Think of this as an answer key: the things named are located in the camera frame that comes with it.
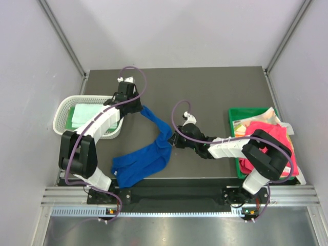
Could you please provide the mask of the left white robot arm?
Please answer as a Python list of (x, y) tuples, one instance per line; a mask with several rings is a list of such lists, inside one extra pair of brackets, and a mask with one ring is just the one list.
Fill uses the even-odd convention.
[(127, 114), (138, 113), (142, 109), (134, 78), (120, 77), (118, 91), (90, 120), (75, 131), (62, 134), (59, 168), (99, 189), (98, 196), (103, 202), (113, 202), (116, 191), (110, 187), (112, 180), (97, 166), (96, 144), (111, 126), (121, 123)]

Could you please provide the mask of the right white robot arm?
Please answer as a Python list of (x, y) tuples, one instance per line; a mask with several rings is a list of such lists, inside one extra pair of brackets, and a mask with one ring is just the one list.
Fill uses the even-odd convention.
[(194, 123), (178, 126), (168, 142), (177, 148), (191, 148), (203, 159), (244, 158), (254, 167), (245, 178), (239, 197), (246, 203), (257, 198), (259, 190), (279, 181), (292, 152), (264, 130), (240, 138), (206, 137)]

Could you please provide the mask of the white mint towel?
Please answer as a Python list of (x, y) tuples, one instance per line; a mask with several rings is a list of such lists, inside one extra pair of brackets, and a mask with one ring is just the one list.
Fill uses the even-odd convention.
[(73, 107), (72, 127), (79, 128), (101, 110), (102, 104), (77, 104)]

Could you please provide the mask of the green microfiber towel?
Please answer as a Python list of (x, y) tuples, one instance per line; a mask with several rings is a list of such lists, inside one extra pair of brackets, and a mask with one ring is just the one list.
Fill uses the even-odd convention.
[(72, 119), (72, 115), (73, 115), (73, 107), (70, 107), (69, 111), (68, 111), (68, 117), (67, 117), (67, 120), (66, 120), (66, 125), (65, 125), (65, 129), (66, 130), (76, 130), (77, 128), (73, 128), (72, 127), (72, 122), (71, 122), (71, 119)]

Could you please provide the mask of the blue towel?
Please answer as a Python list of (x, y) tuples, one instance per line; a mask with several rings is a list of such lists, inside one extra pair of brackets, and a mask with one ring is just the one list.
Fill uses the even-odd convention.
[(112, 159), (111, 173), (116, 177), (121, 189), (130, 188), (144, 178), (162, 171), (172, 154), (172, 146), (168, 142), (173, 135), (170, 126), (146, 106), (143, 107), (141, 115), (157, 126), (159, 135), (151, 144)]

